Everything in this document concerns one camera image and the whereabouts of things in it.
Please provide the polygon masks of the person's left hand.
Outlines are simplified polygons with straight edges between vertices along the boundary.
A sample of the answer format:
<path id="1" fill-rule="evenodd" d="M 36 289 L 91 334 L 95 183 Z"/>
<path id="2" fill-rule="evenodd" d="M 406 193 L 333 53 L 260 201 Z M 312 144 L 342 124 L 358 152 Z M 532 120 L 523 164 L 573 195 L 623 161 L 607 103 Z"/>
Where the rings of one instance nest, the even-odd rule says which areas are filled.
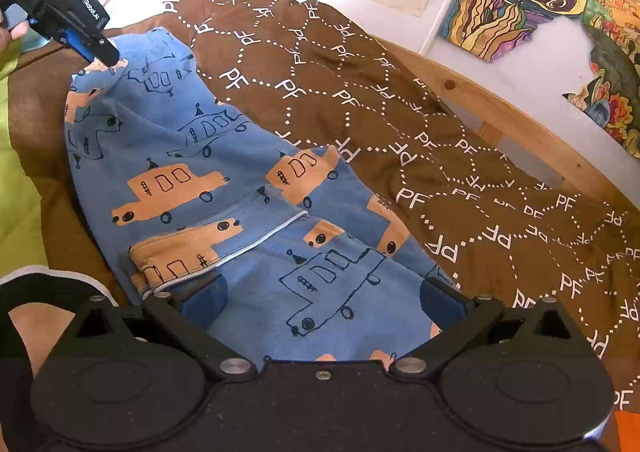
<path id="1" fill-rule="evenodd" d="M 6 51 L 16 40 L 26 36 L 29 30 L 29 22 L 24 12 L 6 17 L 6 13 L 1 14 L 0 29 L 0 52 Z"/>

